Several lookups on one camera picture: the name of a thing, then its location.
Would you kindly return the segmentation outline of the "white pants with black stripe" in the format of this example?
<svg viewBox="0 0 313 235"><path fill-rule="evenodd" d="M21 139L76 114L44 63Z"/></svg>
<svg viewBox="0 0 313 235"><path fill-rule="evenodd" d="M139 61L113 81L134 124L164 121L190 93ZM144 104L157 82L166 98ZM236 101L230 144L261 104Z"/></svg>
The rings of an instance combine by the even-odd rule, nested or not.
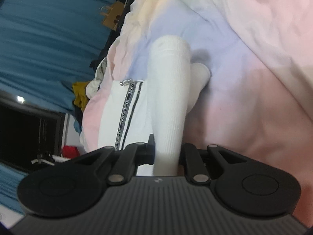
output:
<svg viewBox="0 0 313 235"><path fill-rule="evenodd" d="M147 83L113 81L100 120L98 147L120 151L132 143L147 143L151 134Z"/></svg>

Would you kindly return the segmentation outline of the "white knit garment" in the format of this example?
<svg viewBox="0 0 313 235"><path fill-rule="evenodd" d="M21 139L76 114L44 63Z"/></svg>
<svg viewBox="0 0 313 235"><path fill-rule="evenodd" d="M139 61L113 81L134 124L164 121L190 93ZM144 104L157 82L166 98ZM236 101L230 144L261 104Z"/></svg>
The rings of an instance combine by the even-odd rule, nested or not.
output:
<svg viewBox="0 0 313 235"><path fill-rule="evenodd" d="M178 36L158 38L148 59L148 109L155 139L154 176L177 174L186 115L211 73L191 62L189 44Z"/></svg>

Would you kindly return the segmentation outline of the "red cloth item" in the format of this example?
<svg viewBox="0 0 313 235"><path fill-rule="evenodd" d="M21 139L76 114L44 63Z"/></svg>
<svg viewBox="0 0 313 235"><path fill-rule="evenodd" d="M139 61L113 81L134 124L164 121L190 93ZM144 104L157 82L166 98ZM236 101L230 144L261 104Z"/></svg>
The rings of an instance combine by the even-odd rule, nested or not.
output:
<svg viewBox="0 0 313 235"><path fill-rule="evenodd" d="M80 156L80 152L76 146L65 145L62 148L61 154L64 158L74 159Z"/></svg>

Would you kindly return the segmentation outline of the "silver tripod stand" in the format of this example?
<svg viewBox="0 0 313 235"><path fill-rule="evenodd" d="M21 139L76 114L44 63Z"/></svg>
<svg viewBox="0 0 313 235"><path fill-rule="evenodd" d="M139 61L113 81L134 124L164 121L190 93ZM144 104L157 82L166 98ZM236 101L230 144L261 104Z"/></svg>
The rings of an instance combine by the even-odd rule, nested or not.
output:
<svg viewBox="0 0 313 235"><path fill-rule="evenodd" d="M58 163L63 163L69 161L69 158L65 158L63 156L57 156L54 154L38 154L35 159L31 161L32 164L38 163L39 165L50 165L54 166Z"/></svg>

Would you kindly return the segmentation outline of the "blue left curtain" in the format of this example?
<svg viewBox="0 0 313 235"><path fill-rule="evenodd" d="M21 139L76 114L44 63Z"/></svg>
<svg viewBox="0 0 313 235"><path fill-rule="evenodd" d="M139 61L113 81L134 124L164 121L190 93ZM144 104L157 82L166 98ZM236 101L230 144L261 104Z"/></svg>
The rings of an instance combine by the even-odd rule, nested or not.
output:
<svg viewBox="0 0 313 235"><path fill-rule="evenodd" d="M24 214L17 197L17 187L28 174L7 165L0 166L0 197L1 205L19 214Z"/></svg>

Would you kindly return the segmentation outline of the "blue curtain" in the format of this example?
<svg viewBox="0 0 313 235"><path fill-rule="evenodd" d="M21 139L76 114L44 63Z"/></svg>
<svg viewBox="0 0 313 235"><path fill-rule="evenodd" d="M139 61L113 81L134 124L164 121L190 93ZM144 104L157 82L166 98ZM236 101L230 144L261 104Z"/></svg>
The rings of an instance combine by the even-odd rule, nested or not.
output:
<svg viewBox="0 0 313 235"><path fill-rule="evenodd" d="M1 0L1 90L71 113L72 85L93 78L90 63L109 29L100 8L114 0Z"/></svg>
<svg viewBox="0 0 313 235"><path fill-rule="evenodd" d="M17 197L17 187L28 174L7 165L0 166L0 197L1 205L19 214L24 214Z"/></svg>

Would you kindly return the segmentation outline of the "mustard yellow garment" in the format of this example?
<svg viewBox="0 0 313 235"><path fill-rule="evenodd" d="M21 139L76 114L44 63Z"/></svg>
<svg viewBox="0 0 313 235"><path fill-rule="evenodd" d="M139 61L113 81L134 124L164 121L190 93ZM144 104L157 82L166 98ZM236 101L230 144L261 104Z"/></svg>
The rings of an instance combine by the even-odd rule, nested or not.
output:
<svg viewBox="0 0 313 235"><path fill-rule="evenodd" d="M86 106L89 102L89 98L86 95L86 87L89 84L89 81L86 82L75 82L72 84L72 89L75 95L73 104L80 108L82 112L85 111Z"/></svg>

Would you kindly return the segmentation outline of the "cream crumpled garment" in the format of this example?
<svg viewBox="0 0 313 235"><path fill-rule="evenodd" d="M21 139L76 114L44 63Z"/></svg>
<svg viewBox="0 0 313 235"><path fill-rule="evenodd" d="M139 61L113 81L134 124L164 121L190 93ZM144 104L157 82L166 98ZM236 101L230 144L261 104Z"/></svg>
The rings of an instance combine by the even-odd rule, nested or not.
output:
<svg viewBox="0 0 313 235"><path fill-rule="evenodd" d="M86 96L92 99L98 92L100 85L103 81L104 74L107 67L107 58L105 57L97 66L95 75L92 81L90 81L85 89Z"/></svg>

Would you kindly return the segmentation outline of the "pastel pink blue duvet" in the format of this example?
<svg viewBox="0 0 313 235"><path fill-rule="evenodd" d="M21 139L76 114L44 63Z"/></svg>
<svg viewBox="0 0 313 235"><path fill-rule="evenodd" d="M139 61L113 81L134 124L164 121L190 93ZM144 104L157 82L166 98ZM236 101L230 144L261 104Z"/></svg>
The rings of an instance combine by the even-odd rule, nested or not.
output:
<svg viewBox="0 0 313 235"><path fill-rule="evenodd" d="M295 216L312 225L312 0L134 0L83 115L99 149L113 81L147 83L152 44L173 35L211 77L186 115L182 142L220 145L280 168L301 185Z"/></svg>

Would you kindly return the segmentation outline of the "blue right curtain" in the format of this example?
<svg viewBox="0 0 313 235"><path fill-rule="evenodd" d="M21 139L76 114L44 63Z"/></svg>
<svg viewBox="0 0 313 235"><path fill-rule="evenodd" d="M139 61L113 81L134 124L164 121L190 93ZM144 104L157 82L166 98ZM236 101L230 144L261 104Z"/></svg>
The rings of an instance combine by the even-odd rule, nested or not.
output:
<svg viewBox="0 0 313 235"><path fill-rule="evenodd" d="M1 0L1 90L71 113L72 85L93 78L90 63L109 29L100 8L114 0Z"/></svg>

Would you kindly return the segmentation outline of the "brown paper bag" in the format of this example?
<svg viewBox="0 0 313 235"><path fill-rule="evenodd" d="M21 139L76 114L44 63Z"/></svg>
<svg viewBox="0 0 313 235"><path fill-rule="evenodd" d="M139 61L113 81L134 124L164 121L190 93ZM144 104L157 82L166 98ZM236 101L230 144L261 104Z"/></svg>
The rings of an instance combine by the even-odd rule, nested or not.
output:
<svg viewBox="0 0 313 235"><path fill-rule="evenodd" d="M106 5L99 9L99 14L103 16L102 25L116 31L119 20L123 13L125 4L115 1L112 5Z"/></svg>

